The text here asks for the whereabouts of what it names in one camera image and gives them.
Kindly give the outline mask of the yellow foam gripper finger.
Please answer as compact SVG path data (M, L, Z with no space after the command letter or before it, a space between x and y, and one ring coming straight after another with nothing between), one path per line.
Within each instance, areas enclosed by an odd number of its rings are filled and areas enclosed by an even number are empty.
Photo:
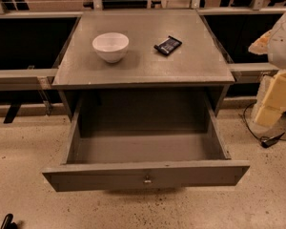
M270 35L270 31L263 33L254 43L250 45L248 51L257 55L267 54Z
M259 85L253 121L263 127L273 127L286 112L286 70L274 76L265 75Z

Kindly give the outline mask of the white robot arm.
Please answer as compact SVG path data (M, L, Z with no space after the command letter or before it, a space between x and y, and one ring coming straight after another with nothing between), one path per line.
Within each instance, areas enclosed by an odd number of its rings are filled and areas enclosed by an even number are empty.
M274 126L286 111L286 12L275 25L249 47L249 52L266 54L270 64L279 68L268 89L255 108L254 123L263 127Z

